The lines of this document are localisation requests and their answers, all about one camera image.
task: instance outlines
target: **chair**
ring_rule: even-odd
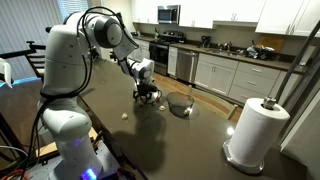
[[[36,76],[38,78],[41,78],[41,80],[43,81],[45,55],[27,54],[27,55],[25,55],[25,57],[27,58],[30,66],[33,69]]]
[[[203,103],[207,103],[210,104],[210,109],[215,112],[217,115],[227,119],[227,120],[231,120],[233,115],[235,114],[238,105],[236,104],[231,104],[228,101],[215,96],[213,94],[204,92],[202,90],[199,89],[195,89],[193,88],[191,91],[190,95],[195,98],[198,99],[199,101],[203,102]]]

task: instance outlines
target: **kitchen counter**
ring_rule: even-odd
[[[271,148],[259,176],[238,172],[225,161],[222,144],[235,124],[215,115],[198,101],[188,118],[168,110],[168,89],[153,106],[135,103],[134,80],[111,62],[95,62],[81,97],[111,132],[129,158],[152,180],[157,179],[305,179],[306,167]],[[167,109],[160,111],[159,106]],[[122,120],[127,113],[128,120]]]
[[[134,36],[134,38],[138,39],[138,40],[149,41],[149,42],[154,40],[154,38],[148,37],[148,36],[141,36],[141,37]],[[209,50],[212,48],[197,48],[197,46],[191,45],[191,44],[176,43],[176,44],[170,44],[170,46],[176,47],[179,49],[191,50],[191,51],[195,51],[198,53],[204,53],[204,54],[208,54],[208,55],[212,55],[212,56],[219,56],[219,57],[223,57],[223,58],[227,58],[227,59],[231,59],[231,60],[236,60],[239,62],[250,63],[250,64],[260,65],[260,66],[269,67],[269,68],[273,68],[273,69],[278,69],[281,71],[287,71],[291,66],[291,63],[287,63],[287,62],[263,61],[263,60],[253,59],[253,58],[247,58],[247,57],[240,56],[240,55],[231,55],[231,56],[221,55],[218,53],[209,52]],[[304,74],[306,69],[307,69],[306,66],[297,66],[294,69],[294,73]]]

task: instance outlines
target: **upper cabinet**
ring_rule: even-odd
[[[159,1],[131,0],[132,22],[158,24]]]
[[[216,1],[198,0],[197,4],[182,1],[179,26],[212,28]]]
[[[224,0],[215,3],[214,21],[253,22],[259,21],[265,0]]]
[[[319,0],[267,0],[256,32],[308,36],[320,20],[319,8]]]

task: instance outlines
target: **kitchen island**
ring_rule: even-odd
[[[222,144],[231,138],[227,129],[235,124],[198,101],[189,117],[174,116],[165,99],[170,90],[161,86],[160,102],[141,105],[134,102],[134,88],[119,66],[95,62],[81,97],[148,179],[305,179],[306,167],[279,153],[277,146],[268,151],[262,175],[238,172],[222,152]],[[160,111],[160,105],[167,110]],[[127,120],[122,120],[123,113]]]

